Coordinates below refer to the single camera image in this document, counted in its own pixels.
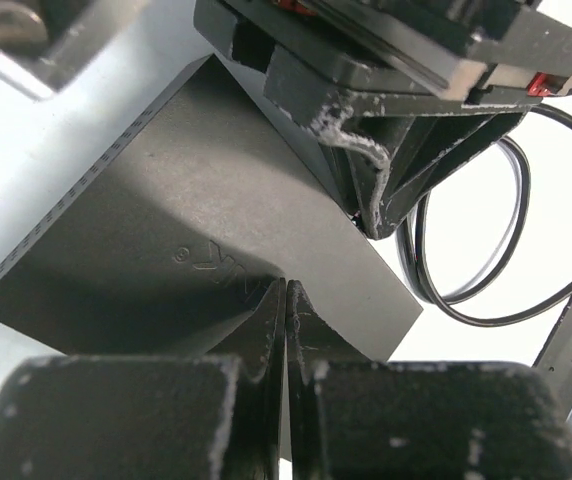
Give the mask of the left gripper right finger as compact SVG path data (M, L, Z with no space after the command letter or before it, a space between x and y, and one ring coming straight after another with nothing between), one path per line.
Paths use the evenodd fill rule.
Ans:
M332 362L364 361L366 356L318 315L297 280L287 284L285 331L293 477L319 479L320 414L315 369L324 369Z

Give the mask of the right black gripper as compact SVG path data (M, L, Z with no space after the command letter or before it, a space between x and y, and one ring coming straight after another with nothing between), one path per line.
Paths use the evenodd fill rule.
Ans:
M195 29L226 58L273 76L284 51L332 86L400 96L410 112L527 108L572 88L572 27L535 1L199 1ZM439 117L381 206L392 153L386 107L323 107L310 133L339 205L370 239L391 236L416 203L510 133L523 112Z

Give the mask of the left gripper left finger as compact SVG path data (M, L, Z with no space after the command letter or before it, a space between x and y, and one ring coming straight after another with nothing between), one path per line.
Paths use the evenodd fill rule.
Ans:
M277 479L285 358L286 281L210 353L225 359L227 387L209 451L212 479Z

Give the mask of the black network switch box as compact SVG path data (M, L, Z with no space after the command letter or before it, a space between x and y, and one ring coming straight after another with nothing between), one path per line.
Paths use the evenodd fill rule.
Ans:
M0 263L0 323L66 354L198 354L279 278L373 359L422 311L212 56Z

